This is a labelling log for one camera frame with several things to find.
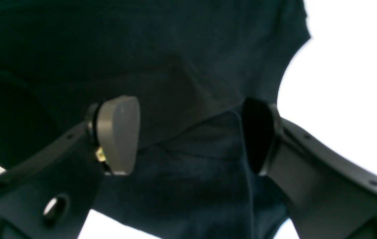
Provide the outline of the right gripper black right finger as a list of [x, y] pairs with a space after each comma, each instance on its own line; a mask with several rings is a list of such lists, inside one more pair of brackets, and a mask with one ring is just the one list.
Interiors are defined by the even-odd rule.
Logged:
[[243, 132], [252, 172], [272, 180], [301, 239], [377, 239], [377, 175], [340, 156], [275, 104], [248, 98]]

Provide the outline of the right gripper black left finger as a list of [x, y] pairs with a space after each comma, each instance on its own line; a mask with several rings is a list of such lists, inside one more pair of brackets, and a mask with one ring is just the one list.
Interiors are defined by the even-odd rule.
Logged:
[[102, 180], [134, 170], [137, 97], [92, 104], [84, 121], [0, 174], [0, 239], [76, 239]]

